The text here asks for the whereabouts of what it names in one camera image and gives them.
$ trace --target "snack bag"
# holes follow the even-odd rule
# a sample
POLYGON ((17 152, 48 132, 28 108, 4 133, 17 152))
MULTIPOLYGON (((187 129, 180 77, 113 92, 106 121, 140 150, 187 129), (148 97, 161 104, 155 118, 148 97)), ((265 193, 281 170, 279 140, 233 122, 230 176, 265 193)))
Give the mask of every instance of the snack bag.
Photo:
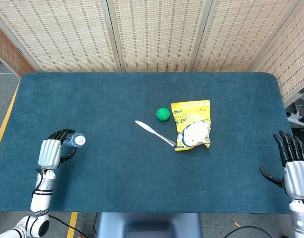
POLYGON ((204 144, 210 147, 210 101, 172 103, 177 128, 176 151, 204 144))

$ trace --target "knife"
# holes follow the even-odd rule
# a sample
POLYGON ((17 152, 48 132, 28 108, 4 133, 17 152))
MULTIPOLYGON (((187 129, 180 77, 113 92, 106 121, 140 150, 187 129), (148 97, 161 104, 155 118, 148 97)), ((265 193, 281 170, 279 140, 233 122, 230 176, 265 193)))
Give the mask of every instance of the knife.
POLYGON ((139 121, 139 120, 136 120, 135 121, 136 124, 138 124, 139 126, 141 126, 142 128, 144 128, 145 130, 149 131, 150 133, 154 134, 154 135, 157 135, 159 138, 161 138, 162 140, 165 140, 167 143, 169 143, 171 146, 175 146, 176 143, 172 142, 171 140, 163 137, 162 135, 160 135, 159 133, 157 133, 156 131, 154 131, 152 128, 150 128, 147 124, 139 121))

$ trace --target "blue table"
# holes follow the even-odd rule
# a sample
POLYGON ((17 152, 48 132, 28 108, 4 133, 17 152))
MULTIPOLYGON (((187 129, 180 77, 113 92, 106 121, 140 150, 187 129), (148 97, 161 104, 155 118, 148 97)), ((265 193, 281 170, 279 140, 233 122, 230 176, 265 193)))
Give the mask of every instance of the blue table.
POLYGON ((33 73, 22 78, 0 145, 0 211, 28 210, 43 139, 71 128, 86 145, 56 170, 54 211, 287 213, 266 181, 282 168, 272 135, 290 131, 266 73, 33 73), (175 152, 159 107, 210 99, 211 147, 175 152))

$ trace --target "plastic bottle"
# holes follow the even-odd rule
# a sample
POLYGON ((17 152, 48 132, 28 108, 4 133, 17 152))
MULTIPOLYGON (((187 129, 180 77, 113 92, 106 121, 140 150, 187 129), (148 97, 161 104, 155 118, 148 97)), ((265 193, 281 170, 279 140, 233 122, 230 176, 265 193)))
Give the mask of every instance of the plastic bottle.
POLYGON ((70 134, 64 140, 63 145, 81 147, 86 143, 86 137, 81 133, 70 134))

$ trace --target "robotic hand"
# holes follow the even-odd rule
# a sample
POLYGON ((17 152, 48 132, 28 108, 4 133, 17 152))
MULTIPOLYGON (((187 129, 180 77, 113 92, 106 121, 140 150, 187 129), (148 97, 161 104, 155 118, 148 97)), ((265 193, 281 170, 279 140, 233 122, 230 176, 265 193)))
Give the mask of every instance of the robotic hand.
POLYGON ((273 135, 280 150, 284 170, 283 179, 271 176, 264 167, 260 167, 262 175, 270 182, 283 188, 292 199, 289 204, 295 238, 304 238, 304 145, 296 137, 283 131, 273 135))
POLYGON ((76 147, 66 155, 61 156, 61 146, 69 134, 74 130, 63 129, 51 134, 44 140, 38 159, 39 169, 35 189, 32 192, 31 216, 26 216, 11 230, 4 232, 0 238, 42 237, 49 227, 49 204, 53 193, 53 184, 56 178, 54 169, 60 163, 71 159, 76 153, 76 147))

